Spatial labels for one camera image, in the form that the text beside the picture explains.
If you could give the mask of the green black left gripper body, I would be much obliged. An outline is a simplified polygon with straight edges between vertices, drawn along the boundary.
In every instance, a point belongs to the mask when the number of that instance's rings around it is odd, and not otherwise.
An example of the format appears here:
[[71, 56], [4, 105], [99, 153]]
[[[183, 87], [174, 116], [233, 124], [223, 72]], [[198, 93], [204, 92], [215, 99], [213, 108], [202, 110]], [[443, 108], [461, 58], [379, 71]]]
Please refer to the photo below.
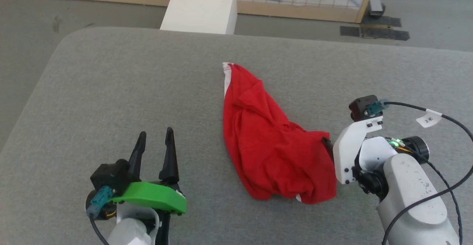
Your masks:
[[178, 185], [135, 182], [111, 201], [116, 204], [112, 245], [169, 245], [171, 216], [187, 213], [187, 199]]

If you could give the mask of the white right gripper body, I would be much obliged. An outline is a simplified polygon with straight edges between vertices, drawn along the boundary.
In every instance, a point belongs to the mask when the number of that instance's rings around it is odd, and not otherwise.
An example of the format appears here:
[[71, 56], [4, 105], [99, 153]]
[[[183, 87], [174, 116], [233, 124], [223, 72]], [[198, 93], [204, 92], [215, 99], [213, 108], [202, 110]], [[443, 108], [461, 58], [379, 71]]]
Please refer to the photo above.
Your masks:
[[333, 162], [336, 179], [341, 184], [350, 184], [356, 179], [352, 168], [356, 166], [356, 158], [361, 152], [361, 168], [372, 171], [385, 162], [385, 140], [383, 137], [368, 139], [364, 145], [365, 136], [382, 129], [383, 116], [353, 122], [344, 128], [333, 145]]

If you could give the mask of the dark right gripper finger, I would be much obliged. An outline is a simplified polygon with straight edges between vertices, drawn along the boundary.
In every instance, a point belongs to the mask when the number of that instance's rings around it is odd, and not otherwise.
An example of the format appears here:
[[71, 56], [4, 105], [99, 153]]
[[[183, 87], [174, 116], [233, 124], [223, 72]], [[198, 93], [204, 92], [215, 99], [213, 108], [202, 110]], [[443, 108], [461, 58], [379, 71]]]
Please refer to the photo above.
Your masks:
[[334, 163], [333, 143], [331, 142], [331, 139], [327, 137], [322, 137], [321, 140], [322, 140], [322, 143], [324, 144], [324, 148], [326, 149], [326, 152], [328, 153], [328, 156], [330, 156], [331, 161]]

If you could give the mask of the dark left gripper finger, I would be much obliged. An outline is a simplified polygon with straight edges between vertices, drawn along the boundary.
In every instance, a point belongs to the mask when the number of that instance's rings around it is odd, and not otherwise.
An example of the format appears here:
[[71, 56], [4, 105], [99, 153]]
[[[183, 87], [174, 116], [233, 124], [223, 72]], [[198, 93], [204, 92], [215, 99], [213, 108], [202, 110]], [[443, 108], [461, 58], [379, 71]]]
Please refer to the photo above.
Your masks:
[[159, 179], [162, 182], [179, 182], [180, 178], [178, 171], [174, 131], [171, 127], [167, 128], [164, 144], [166, 145], [166, 153], [164, 156], [163, 168], [159, 172]]
[[130, 182], [139, 182], [142, 156], [146, 149], [146, 132], [140, 132], [135, 147], [129, 158], [128, 177]]

